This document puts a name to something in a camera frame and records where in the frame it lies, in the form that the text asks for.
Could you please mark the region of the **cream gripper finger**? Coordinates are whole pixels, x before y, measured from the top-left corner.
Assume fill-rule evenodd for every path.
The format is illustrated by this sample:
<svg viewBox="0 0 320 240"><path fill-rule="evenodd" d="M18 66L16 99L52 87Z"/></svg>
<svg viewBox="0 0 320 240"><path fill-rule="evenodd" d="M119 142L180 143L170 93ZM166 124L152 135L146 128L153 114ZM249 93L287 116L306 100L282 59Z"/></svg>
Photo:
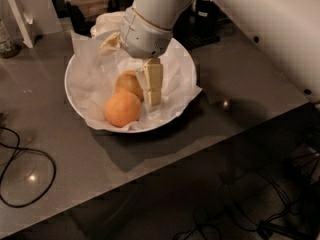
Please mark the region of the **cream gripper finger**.
<svg viewBox="0 0 320 240"><path fill-rule="evenodd" d="M122 48L120 33L114 32L108 36L99 47L100 55L109 55Z"/></svg>
<svg viewBox="0 0 320 240"><path fill-rule="evenodd" d="M148 109L155 109L162 97L163 65L159 58L144 61L143 67L138 71L138 81Z"/></svg>

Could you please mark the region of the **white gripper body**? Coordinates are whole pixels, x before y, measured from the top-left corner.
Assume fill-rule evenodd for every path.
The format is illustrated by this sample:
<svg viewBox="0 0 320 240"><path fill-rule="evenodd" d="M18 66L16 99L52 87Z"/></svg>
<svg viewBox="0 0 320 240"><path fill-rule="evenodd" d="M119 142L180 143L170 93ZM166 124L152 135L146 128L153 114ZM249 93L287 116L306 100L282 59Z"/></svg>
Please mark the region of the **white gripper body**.
<svg viewBox="0 0 320 240"><path fill-rule="evenodd" d="M120 25L120 40L131 57L149 59L161 56L172 36L171 31L152 25L132 7L126 9Z"/></svg>

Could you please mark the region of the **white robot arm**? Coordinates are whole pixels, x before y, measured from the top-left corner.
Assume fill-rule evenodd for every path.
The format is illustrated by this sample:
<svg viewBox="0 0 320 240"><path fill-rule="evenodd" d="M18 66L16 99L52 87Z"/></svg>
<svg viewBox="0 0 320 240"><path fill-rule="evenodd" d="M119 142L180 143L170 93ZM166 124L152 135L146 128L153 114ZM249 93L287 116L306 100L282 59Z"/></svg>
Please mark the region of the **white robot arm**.
<svg viewBox="0 0 320 240"><path fill-rule="evenodd" d="M104 50L139 59L164 54L173 26L193 0L134 0ZM211 0L274 61L309 102L320 104L320 0Z"/></svg>

